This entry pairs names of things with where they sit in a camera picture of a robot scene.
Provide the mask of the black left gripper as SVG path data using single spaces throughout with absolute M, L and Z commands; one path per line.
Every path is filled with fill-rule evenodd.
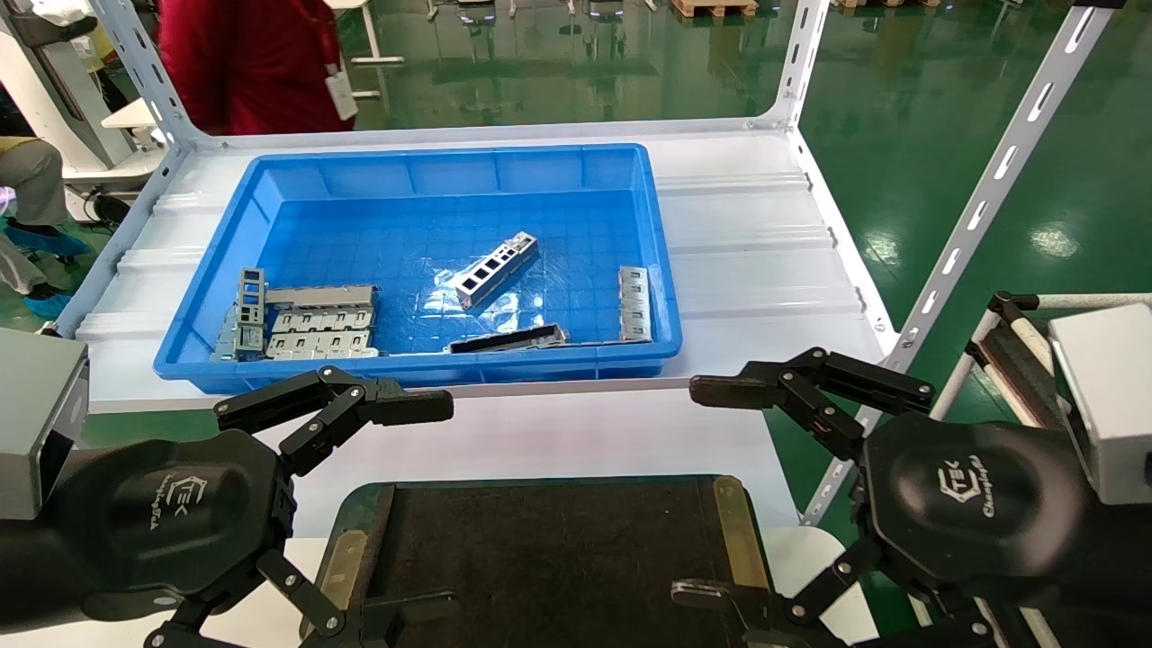
M 147 647 L 233 647 L 202 635 L 265 581 L 312 626 L 301 647 L 395 647 L 408 626 L 458 610 L 450 590 L 367 598 L 344 611 L 285 558 L 293 477 L 320 466 L 366 424 L 448 421 L 445 390 L 408 392 L 396 379 L 362 379 L 336 366 L 301 372 L 220 401 L 220 432 L 194 442 L 147 440 L 84 451 L 45 506 L 60 587 L 58 619 L 123 621 L 182 603 Z M 279 455 L 249 435 L 304 419 Z

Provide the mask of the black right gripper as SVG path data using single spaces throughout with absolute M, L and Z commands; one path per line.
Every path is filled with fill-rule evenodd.
M 750 361 L 738 374 L 697 374 L 695 404 L 711 409 L 783 410 L 843 461 L 861 459 L 869 529 L 888 560 L 917 585 L 1013 604 L 1052 600 L 1097 495 L 1061 432 L 995 421 L 950 424 L 929 413 L 935 389 L 903 372 L 814 347 L 785 362 Z M 835 398 L 890 419 L 864 427 Z M 848 647 L 823 621 L 881 551 L 861 540 L 793 598 L 772 588 L 676 580 L 679 606 L 732 612 L 750 647 Z M 857 647 L 991 647 L 980 615 L 877 636 Z

